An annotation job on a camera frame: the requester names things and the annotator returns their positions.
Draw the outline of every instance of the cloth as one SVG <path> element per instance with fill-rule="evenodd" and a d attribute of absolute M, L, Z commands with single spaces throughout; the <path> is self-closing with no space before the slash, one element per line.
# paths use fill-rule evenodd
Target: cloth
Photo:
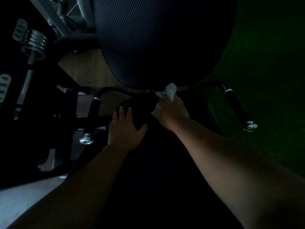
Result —
<path fill-rule="evenodd" d="M 165 90 L 163 92 L 156 92 L 156 95 L 159 98 L 162 98 L 163 95 L 168 95 L 170 99 L 173 101 L 173 97 L 175 96 L 177 92 L 177 86 L 173 83 L 170 83 L 169 85 L 166 86 Z M 161 110 L 159 103 L 156 104 L 156 107 L 154 111 L 152 112 L 152 115 L 157 118 L 158 112 Z"/>

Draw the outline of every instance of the black pad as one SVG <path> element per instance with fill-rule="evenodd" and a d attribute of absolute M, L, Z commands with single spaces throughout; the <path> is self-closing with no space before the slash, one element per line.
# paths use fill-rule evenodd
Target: black pad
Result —
<path fill-rule="evenodd" d="M 193 84 L 219 61 L 237 0 L 93 0 L 104 57 L 126 87 Z"/>

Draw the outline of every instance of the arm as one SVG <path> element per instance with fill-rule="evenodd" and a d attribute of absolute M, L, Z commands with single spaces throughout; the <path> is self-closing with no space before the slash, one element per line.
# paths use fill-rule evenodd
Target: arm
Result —
<path fill-rule="evenodd" d="M 139 131 L 128 109 L 120 108 L 109 126 L 108 147 L 82 170 L 66 180 L 22 214 L 8 228 L 92 228 L 98 221 L 119 170 L 142 141 L 147 126 Z"/>
<path fill-rule="evenodd" d="M 160 99 L 160 123 L 185 145 L 198 169 L 245 228 L 305 228 L 305 182 L 285 167 L 189 118 L 181 99 Z"/>

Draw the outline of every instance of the black upholstery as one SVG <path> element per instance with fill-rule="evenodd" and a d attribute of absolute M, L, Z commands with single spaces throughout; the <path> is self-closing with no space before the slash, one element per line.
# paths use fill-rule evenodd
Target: black upholstery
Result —
<path fill-rule="evenodd" d="M 103 55 L 126 87 L 196 83 L 219 61 L 237 0 L 93 0 Z"/>

